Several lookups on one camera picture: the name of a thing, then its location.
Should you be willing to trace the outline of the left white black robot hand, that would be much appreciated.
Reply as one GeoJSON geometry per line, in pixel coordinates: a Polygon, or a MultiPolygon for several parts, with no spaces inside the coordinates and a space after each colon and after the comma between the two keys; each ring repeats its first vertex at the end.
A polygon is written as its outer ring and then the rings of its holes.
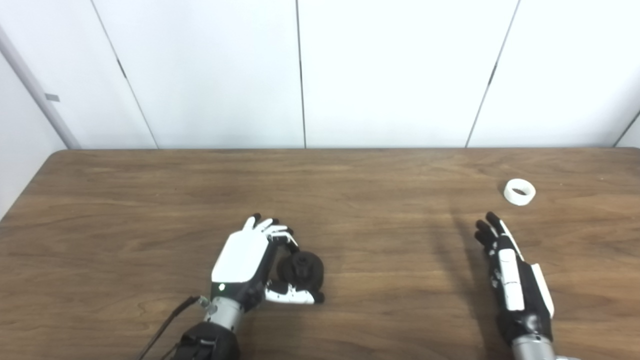
{"type": "Polygon", "coordinates": [[[288,251],[282,265],[293,265],[301,251],[294,232],[276,218],[262,219],[260,213],[247,218],[242,228],[229,235],[211,271],[211,299],[217,297],[240,303],[245,312],[263,301],[293,305],[320,305],[326,301],[322,284],[311,279],[270,278],[280,249],[288,251]]]}

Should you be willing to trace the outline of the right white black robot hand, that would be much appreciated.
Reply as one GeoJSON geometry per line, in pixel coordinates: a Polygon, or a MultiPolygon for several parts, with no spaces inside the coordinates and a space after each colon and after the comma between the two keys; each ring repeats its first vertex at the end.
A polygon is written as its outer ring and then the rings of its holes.
{"type": "Polygon", "coordinates": [[[489,280],[498,305],[496,323],[504,341],[542,337],[553,341],[555,307],[539,264],[524,259],[505,222],[494,212],[475,223],[475,239],[483,246],[489,280]]]}

